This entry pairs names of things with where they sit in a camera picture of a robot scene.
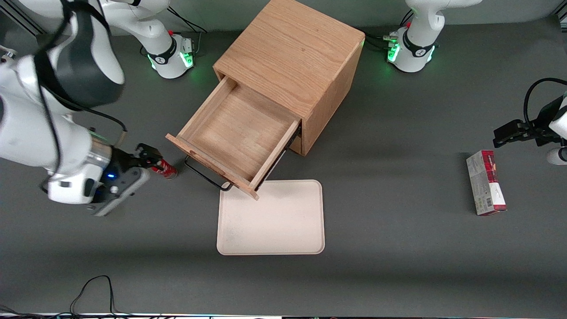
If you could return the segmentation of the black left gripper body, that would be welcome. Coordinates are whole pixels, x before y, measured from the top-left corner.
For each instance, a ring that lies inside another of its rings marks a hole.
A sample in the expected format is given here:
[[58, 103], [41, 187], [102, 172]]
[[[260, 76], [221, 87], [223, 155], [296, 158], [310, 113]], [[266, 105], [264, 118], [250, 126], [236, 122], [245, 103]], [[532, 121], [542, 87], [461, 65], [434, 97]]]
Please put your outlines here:
[[531, 121], [534, 129], [538, 135], [535, 138], [537, 147], [542, 147], [550, 143], [560, 144], [561, 147], [565, 147], [565, 139], [561, 138], [557, 133], [549, 128], [549, 124], [561, 107], [563, 100], [554, 100], [547, 103], [538, 113], [537, 118]]

